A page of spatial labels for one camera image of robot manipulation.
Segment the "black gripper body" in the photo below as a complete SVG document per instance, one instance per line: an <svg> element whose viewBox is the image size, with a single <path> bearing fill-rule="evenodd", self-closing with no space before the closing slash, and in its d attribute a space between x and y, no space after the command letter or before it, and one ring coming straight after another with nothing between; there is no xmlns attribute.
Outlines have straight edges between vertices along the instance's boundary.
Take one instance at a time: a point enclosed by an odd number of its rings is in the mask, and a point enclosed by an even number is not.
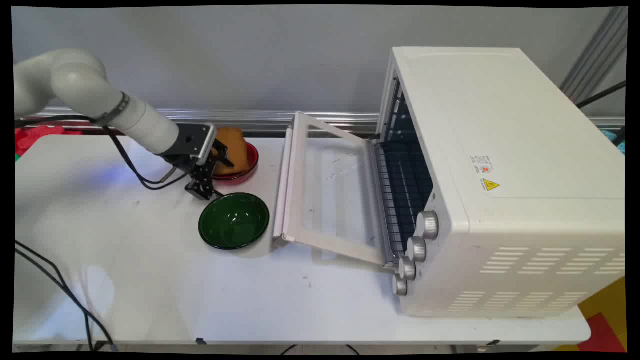
<svg viewBox="0 0 640 360"><path fill-rule="evenodd" d="M217 160L211 152L217 136L212 123L177 123L178 136L162 159L185 173L204 168L213 170Z"/></svg>

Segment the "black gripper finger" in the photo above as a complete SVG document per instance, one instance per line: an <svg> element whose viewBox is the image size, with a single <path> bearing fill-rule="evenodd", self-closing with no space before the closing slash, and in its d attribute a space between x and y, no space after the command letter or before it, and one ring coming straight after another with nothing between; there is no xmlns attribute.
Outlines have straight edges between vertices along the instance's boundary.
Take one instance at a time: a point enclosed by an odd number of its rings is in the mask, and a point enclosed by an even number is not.
<svg viewBox="0 0 640 360"><path fill-rule="evenodd" d="M190 182L185 185L185 191L202 201L210 201L216 193L213 173L215 160L208 159L202 165L195 164L189 171Z"/></svg>
<svg viewBox="0 0 640 360"><path fill-rule="evenodd" d="M227 150L228 148L226 145L218 139L214 139L210 150L210 163L213 166L221 163L226 167L234 167L233 162L228 158Z"/></svg>

